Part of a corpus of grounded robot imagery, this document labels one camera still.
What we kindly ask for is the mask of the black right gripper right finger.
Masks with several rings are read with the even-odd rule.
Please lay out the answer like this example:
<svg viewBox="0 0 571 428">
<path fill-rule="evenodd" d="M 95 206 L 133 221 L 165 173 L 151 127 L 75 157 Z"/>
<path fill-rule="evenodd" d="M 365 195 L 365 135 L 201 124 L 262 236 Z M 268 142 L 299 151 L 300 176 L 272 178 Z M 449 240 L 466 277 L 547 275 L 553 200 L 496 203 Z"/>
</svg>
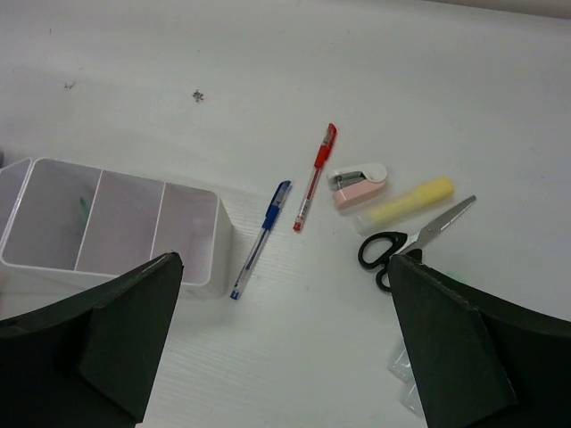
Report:
<svg viewBox="0 0 571 428">
<path fill-rule="evenodd" d="M 388 269 L 430 427 L 568 427 L 570 324 L 410 256 Z"/>
</svg>

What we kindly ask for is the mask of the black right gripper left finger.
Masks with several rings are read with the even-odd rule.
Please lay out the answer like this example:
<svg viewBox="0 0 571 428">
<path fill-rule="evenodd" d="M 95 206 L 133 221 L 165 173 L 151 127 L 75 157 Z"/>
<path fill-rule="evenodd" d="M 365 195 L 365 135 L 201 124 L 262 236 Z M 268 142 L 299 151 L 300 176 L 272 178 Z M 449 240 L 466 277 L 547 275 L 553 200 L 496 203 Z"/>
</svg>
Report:
<svg viewBox="0 0 571 428">
<path fill-rule="evenodd" d="M 143 422 L 184 266 L 164 253 L 122 276 L 1 322 L 3 427 Z"/>
</svg>

